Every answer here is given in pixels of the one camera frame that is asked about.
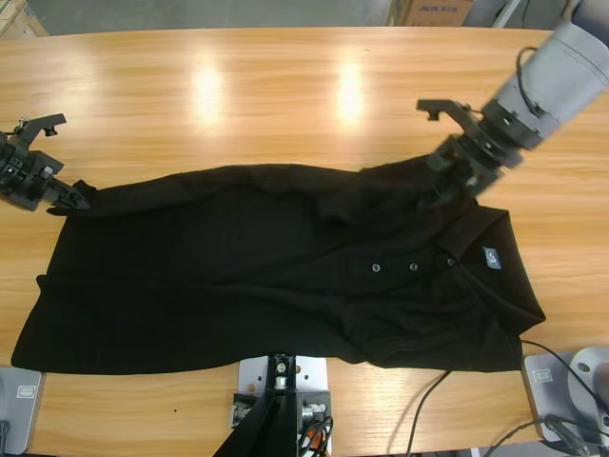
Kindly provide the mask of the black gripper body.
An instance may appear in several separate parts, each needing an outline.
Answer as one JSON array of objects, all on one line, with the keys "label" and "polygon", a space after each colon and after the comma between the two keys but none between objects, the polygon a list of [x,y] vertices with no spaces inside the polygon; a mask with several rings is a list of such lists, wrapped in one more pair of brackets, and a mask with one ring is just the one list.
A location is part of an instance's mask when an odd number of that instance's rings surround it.
[{"label": "black gripper body", "polygon": [[449,135],[427,158],[435,172],[436,198],[478,197],[522,162],[523,145],[476,118],[455,120],[461,134]]},{"label": "black gripper body", "polygon": [[35,211],[64,165],[43,151],[19,149],[10,142],[15,138],[1,133],[1,201]]}]

